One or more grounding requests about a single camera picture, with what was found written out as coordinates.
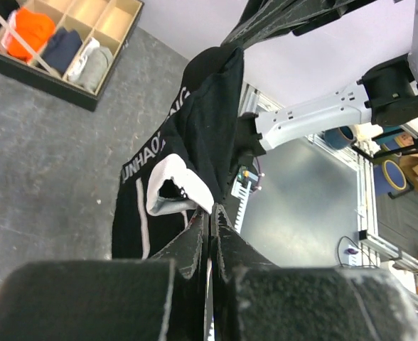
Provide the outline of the black white trimmed underwear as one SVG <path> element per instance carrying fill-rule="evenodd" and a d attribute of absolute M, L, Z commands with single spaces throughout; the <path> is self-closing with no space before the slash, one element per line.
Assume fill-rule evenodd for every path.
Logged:
<path fill-rule="evenodd" d="M 152 136 L 122 166 L 113 259 L 147 259 L 220 202 L 230 170 L 244 51 L 212 47 L 186 66 L 178 94 Z"/>

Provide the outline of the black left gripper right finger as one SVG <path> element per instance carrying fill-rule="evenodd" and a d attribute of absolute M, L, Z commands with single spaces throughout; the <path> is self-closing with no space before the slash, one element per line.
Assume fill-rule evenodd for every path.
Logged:
<path fill-rule="evenodd" d="M 212 232 L 216 340 L 418 340 L 418 313 L 382 269 L 282 268 L 216 204 Z"/>

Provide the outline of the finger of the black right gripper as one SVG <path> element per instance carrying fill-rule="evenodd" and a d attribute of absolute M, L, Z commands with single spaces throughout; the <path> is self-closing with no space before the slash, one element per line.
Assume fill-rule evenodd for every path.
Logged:
<path fill-rule="evenodd" d="M 223 41 L 248 48 L 284 36 L 335 8 L 335 1 L 248 1 L 241 18 Z"/>

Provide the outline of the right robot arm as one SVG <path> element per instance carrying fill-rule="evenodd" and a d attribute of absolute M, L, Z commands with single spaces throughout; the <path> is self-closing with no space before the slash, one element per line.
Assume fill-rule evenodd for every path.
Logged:
<path fill-rule="evenodd" d="M 301 36 L 368 5 L 367 1 L 248 1 L 225 39 L 248 48 L 293 33 Z M 399 126 L 418 117 L 418 1 L 411 50 L 369 69 L 359 80 L 302 104 L 237 121 L 235 152 L 261 156 L 305 135 L 340 126 Z"/>

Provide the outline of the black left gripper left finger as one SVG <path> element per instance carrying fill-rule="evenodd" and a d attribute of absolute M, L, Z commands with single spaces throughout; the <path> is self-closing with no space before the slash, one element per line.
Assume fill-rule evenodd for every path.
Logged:
<path fill-rule="evenodd" d="M 40 261 L 0 288 L 0 340 L 205 340 L 208 215 L 150 259 Z"/>

